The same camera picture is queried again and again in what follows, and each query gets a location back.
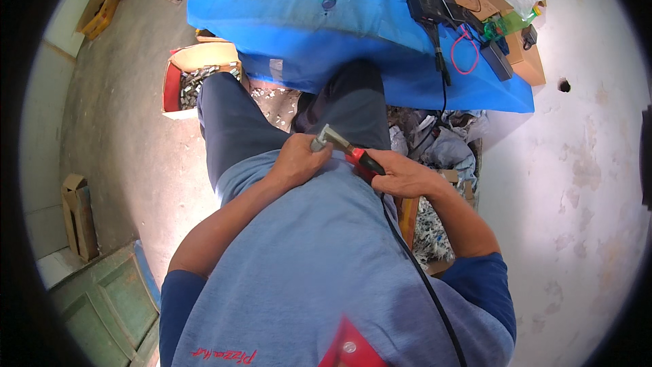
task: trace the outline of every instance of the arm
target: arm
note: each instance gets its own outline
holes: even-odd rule
[[[304,184],[330,159],[332,145],[312,153],[315,135],[294,134],[283,145],[267,175],[231,200],[183,239],[167,272],[181,269],[208,278],[237,235],[265,207],[290,189]]]
[[[392,151],[367,152],[385,168],[375,176],[372,187],[396,197],[425,196],[444,225],[451,247],[458,257],[479,257],[500,253],[498,241],[485,221],[436,171]]]

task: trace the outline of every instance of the blue t-shirt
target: blue t-shirt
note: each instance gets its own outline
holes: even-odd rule
[[[262,178],[277,156],[268,152],[227,170],[216,191],[222,204]],[[501,255],[458,258],[430,283],[467,363],[507,365],[516,321]],[[244,364],[316,366],[342,315],[387,364],[458,365],[381,200],[335,152],[311,181],[242,230],[208,281],[182,270],[167,275],[161,365],[230,365],[237,354]]]

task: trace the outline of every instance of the t-shirt sleeve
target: t-shirt sleeve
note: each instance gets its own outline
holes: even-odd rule
[[[159,353],[162,367],[172,365],[179,338],[206,281],[187,270],[168,273],[161,287]]]
[[[441,277],[470,303],[484,309],[501,322],[517,340],[517,321],[512,296],[507,287],[507,265],[502,255],[457,258]]]

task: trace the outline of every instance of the green wooden door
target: green wooden door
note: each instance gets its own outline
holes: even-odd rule
[[[156,349],[159,310],[145,287],[133,243],[71,274],[50,294],[94,365],[143,366]]]

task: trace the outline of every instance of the hand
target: hand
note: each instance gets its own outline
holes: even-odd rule
[[[265,179],[287,192],[304,184],[330,159],[332,143],[313,153],[310,142],[315,135],[294,134],[283,144],[278,158]]]
[[[429,196],[450,184],[436,171],[392,151],[367,149],[367,153],[385,169],[385,176],[374,176],[371,187],[403,199]]]

